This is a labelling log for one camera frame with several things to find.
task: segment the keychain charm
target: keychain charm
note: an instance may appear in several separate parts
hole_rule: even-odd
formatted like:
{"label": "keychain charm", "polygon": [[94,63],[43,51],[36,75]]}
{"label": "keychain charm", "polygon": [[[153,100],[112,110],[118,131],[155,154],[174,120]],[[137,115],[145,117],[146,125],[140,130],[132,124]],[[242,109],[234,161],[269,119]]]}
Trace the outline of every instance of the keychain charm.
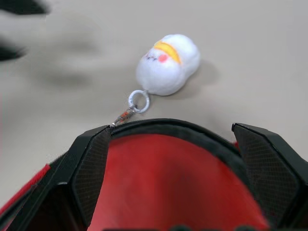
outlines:
{"label": "keychain charm", "polygon": [[[158,41],[141,58],[136,78],[143,90],[133,91],[128,98],[129,108],[112,126],[117,126],[135,113],[144,113],[150,107],[149,94],[167,96],[179,91],[200,65],[200,52],[194,42],[185,35],[167,35]],[[133,97],[142,94],[146,104],[138,109]]]}

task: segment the beige floor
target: beige floor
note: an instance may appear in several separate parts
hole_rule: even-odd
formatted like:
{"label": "beige floor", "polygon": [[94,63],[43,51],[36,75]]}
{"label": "beige floor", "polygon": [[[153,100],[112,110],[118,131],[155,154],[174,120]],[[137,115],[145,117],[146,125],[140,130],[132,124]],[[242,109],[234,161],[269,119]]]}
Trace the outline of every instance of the beige floor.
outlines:
{"label": "beige floor", "polygon": [[179,93],[154,97],[142,118],[188,120],[229,140],[232,122],[248,123],[308,159],[307,0],[49,3],[46,18],[0,17],[1,34],[29,49],[0,64],[0,206],[76,136],[126,108],[140,88],[138,59],[172,33],[195,41],[201,68]]}

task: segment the yellow headband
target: yellow headband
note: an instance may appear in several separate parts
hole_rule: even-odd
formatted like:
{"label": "yellow headband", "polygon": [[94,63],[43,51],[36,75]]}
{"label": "yellow headband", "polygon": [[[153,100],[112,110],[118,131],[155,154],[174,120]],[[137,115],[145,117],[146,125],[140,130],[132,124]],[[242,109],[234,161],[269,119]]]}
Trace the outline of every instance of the yellow headband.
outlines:
{"label": "yellow headband", "polygon": [[155,45],[154,45],[155,49],[164,51],[165,53],[167,53],[175,62],[177,63],[181,63],[180,57],[177,53],[177,51],[168,43],[162,42],[162,41],[158,41]]}

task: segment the lobster clasp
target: lobster clasp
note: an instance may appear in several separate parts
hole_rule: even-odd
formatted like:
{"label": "lobster clasp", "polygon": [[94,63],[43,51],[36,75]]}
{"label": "lobster clasp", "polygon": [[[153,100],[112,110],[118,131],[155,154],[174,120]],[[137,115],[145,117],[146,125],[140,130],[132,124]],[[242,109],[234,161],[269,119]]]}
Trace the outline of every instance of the lobster clasp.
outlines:
{"label": "lobster clasp", "polygon": [[123,112],[112,124],[112,127],[123,124],[126,120],[131,118],[135,114],[134,106],[129,107],[125,112]]}

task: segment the pink cheek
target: pink cheek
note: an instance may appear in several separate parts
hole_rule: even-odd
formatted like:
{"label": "pink cheek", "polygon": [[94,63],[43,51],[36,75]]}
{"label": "pink cheek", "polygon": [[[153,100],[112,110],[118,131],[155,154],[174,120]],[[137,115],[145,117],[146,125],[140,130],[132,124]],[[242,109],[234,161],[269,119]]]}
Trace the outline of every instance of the pink cheek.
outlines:
{"label": "pink cheek", "polygon": [[158,57],[158,60],[161,62],[161,63],[164,63],[165,61],[167,61],[168,59],[168,55],[166,54],[161,54],[159,57]]}

